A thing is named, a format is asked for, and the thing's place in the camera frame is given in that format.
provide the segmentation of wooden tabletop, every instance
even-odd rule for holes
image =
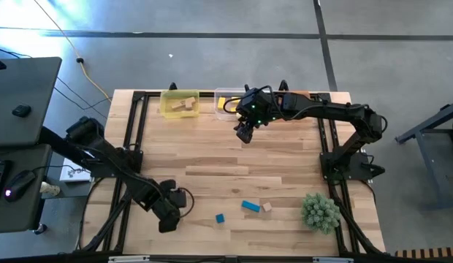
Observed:
[[[106,140],[121,147],[133,90],[116,90],[105,128]],[[347,92],[332,92],[333,102],[350,102]],[[134,127],[138,126],[140,108]],[[315,118],[275,121],[254,131],[250,144],[235,135],[235,122],[220,121],[213,98],[201,98],[198,118],[164,119],[159,98],[151,98],[142,140],[142,175],[158,182],[176,179],[178,186],[195,196],[192,212],[182,218],[175,232],[161,234],[158,218],[133,203],[124,246],[125,254],[336,256],[335,234],[323,235],[303,226],[300,218],[306,194],[328,194],[321,178],[318,124]],[[349,123],[337,121],[340,143],[354,132]],[[137,129],[134,128],[132,142]],[[87,244],[106,220],[115,180],[103,180],[89,201],[83,231]],[[376,206],[370,189],[349,181],[356,222],[385,251]],[[241,202],[264,204],[272,210],[256,213]],[[215,215],[225,222],[217,224]],[[350,249],[348,227],[342,227]],[[117,240],[119,222],[113,234]]]

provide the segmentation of clear plastic container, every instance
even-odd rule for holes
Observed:
[[[245,92],[244,88],[217,88],[214,92],[215,99],[213,100],[213,109],[215,110],[217,119],[223,121],[237,121],[236,114],[225,112],[223,106],[226,100],[241,97]],[[239,101],[228,103],[226,109],[235,111],[238,102]]]
[[[198,90],[162,91],[160,94],[160,113],[165,118],[198,117],[199,109]]]

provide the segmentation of concrete floor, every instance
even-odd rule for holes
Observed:
[[[312,0],[41,0],[68,30],[119,32],[318,34]],[[453,0],[321,0],[328,34],[453,35]],[[55,29],[32,1],[2,1],[0,27]],[[72,41],[89,74],[112,94],[116,88],[212,89],[250,85],[328,91],[319,39],[90,38]],[[82,76],[62,37],[0,29],[0,47],[30,56],[63,58],[60,77],[90,103],[102,95]],[[453,209],[426,212],[434,190],[414,141],[395,136],[453,102],[453,42],[330,40],[339,91],[387,117],[384,138],[366,147],[387,172],[375,179],[378,215],[388,252],[453,246]],[[0,58],[7,55],[0,53]],[[75,98],[60,84],[57,88]],[[103,113],[108,103],[97,107]],[[53,94],[45,125],[60,135],[84,113]],[[92,110],[86,115],[105,119]],[[70,252],[82,199],[48,200],[42,216],[50,231],[0,235],[0,258]]]

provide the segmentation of yellow cable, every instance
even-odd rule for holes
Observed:
[[[59,31],[63,34],[63,36],[67,39],[67,42],[71,45],[75,55],[77,56],[77,58],[81,58],[80,55],[79,55],[79,52],[77,51],[77,48],[75,48],[74,44],[72,44],[71,40],[69,39],[69,37],[67,37],[67,35],[64,33],[64,31],[61,29],[61,27],[57,24],[57,22],[55,22],[51,16],[45,11],[45,9],[43,9],[43,7],[38,3],[37,0],[34,0],[35,3],[38,5],[38,7],[46,14],[46,16],[48,16],[48,18],[50,18],[50,20],[55,24],[55,26],[59,29]],[[92,83],[93,86],[95,86],[95,88],[98,88],[99,91],[101,91],[103,93],[103,95],[107,98],[107,100],[109,100],[111,102],[111,98],[108,96],[108,94],[106,92],[104,92],[104,90],[102,88],[100,88],[100,86],[98,84],[96,84],[87,74],[87,71],[85,70],[85,67],[83,66],[83,62],[78,62],[80,64],[80,68],[82,68],[82,72],[83,74],[85,75],[85,77],[87,78],[87,80]]]

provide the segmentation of computer mouse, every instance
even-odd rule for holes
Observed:
[[[8,202],[19,200],[37,176],[30,170],[19,172],[4,188],[4,198]]]

